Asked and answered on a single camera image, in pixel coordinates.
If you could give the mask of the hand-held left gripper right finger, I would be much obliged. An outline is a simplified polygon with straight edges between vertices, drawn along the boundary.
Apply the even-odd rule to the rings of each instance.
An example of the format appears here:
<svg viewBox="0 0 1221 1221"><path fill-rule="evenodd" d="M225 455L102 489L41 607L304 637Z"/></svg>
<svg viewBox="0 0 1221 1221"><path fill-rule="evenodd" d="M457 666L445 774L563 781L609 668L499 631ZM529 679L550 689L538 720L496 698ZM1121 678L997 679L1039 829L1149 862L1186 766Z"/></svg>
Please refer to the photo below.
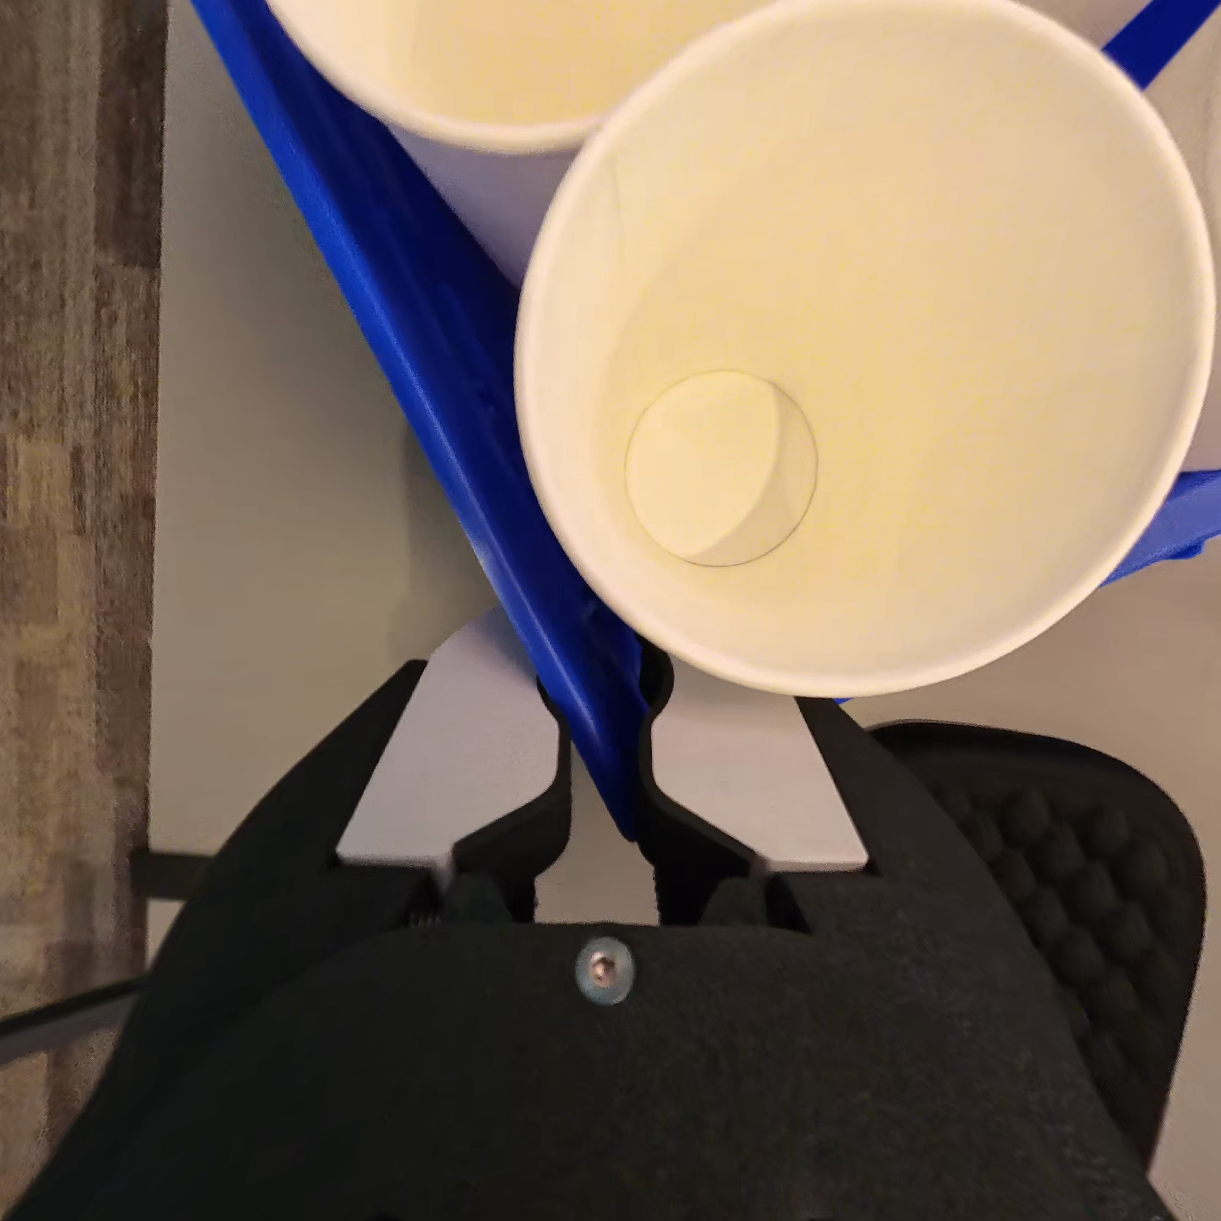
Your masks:
<svg viewBox="0 0 1221 1221"><path fill-rule="evenodd" d="M644 660L640 849L660 900L724 881L859 874L868 854L794 697Z"/></svg>

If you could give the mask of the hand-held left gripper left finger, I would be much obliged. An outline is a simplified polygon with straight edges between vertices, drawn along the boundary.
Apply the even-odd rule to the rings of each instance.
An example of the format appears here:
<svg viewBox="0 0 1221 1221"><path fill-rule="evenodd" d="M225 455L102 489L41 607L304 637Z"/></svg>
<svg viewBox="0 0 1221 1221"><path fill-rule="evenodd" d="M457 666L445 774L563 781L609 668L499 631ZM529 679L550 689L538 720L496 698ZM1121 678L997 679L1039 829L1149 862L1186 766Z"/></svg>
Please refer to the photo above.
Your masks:
<svg viewBox="0 0 1221 1221"><path fill-rule="evenodd" d="M570 841L570 756L507 615L487 612L425 663L337 855L528 888Z"/></svg>

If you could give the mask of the blue plastic bin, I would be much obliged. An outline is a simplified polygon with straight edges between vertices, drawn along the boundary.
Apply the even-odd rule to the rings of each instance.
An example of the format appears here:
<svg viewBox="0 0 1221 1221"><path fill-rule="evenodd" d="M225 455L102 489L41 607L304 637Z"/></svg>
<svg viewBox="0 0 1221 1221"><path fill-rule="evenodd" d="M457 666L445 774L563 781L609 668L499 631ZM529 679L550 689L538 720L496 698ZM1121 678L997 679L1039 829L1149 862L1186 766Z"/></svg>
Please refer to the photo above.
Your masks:
<svg viewBox="0 0 1221 1221"><path fill-rule="evenodd" d="M1146 96L1149 69L1215 8L1151 3L1098 51ZM532 486L515 403L525 275L513 285L499 271L387 127L311 66L266 3L196 9L542 686L612 814L627 814L630 740L646 720L640 638L651 641L582 577Z"/></svg>

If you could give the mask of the black wrist rest pad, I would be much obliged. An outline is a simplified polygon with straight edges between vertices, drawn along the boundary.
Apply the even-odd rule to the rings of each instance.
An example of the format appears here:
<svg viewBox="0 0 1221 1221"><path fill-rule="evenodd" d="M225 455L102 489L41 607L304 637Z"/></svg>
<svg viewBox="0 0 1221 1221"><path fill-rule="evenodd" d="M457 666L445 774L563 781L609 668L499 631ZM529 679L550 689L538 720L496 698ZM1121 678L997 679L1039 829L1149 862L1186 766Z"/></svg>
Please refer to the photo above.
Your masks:
<svg viewBox="0 0 1221 1221"><path fill-rule="evenodd" d="M1057 982L1109 1115L1151 1168L1208 907L1186 816L1149 777L1080 743L929 721L872 736L986 864Z"/></svg>

